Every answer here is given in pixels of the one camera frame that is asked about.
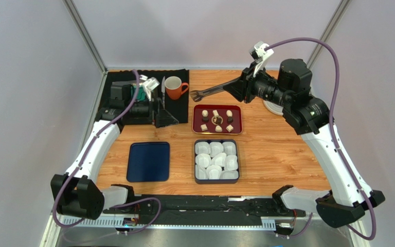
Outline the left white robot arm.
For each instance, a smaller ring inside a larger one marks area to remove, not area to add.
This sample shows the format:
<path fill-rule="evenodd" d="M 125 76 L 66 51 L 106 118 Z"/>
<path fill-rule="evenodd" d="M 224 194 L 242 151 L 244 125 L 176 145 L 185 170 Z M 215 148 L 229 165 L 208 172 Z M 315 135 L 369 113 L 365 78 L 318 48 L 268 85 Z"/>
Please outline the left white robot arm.
<path fill-rule="evenodd" d="M 66 227 L 58 215 L 96 220 L 105 209 L 136 204 L 133 187 L 113 184 L 99 189 L 96 180 L 107 153 L 138 107 L 143 107 L 156 127 L 178 123 L 157 95 L 157 81 L 139 83 L 114 82 L 107 105 L 98 112 L 93 128 L 81 152 L 64 174 L 55 174 L 51 181 L 54 199 L 52 216 L 55 223 Z"/>

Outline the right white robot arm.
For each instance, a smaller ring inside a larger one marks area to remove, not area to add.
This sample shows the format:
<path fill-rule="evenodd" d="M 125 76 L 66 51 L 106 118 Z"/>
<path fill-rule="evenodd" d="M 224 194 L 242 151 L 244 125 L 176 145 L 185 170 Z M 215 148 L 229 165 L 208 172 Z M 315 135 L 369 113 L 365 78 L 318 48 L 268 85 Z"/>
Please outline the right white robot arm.
<path fill-rule="evenodd" d="M 329 122 L 330 111 L 324 101 L 310 94 L 312 72 L 301 59 L 286 59 L 278 77 L 265 70 L 255 71 L 255 63 L 241 76 L 222 88 L 237 101 L 249 103 L 258 97 L 282 106 L 283 118 L 314 153 L 330 184 L 330 190 L 316 191 L 286 185 L 273 194 L 280 210 L 300 209 L 318 214 L 333 228 L 349 225 L 371 207 L 385 201 L 356 173 L 336 125 Z"/>

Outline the metal serving tongs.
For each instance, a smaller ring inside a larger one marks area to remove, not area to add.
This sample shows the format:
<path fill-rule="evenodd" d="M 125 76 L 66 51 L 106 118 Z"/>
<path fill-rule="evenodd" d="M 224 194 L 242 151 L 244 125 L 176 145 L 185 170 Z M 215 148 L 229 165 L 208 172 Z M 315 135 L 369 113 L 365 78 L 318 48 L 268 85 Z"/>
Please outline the metal serving tongs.
<path fill-rule="evenodd" d="M 211 95 L 223 92 L 224 91 L 224 87 L 226 85 L 227 85 L 227 83 L 223 83 L 223 84 L 220 84 L 220 85 L 217 85 L 217 86 L 213 86 L 213 87 L 210 87 L 208 89 L 201 90 L 201 91 L 198 91 L 198 90 L 190 91 L 189 96 L 191 97 L 191 99 L 194 102 L 199 102 L 202 99 L 204 99 L 205 97 L 208 97 L 208 96 L 211 96 Z"/>

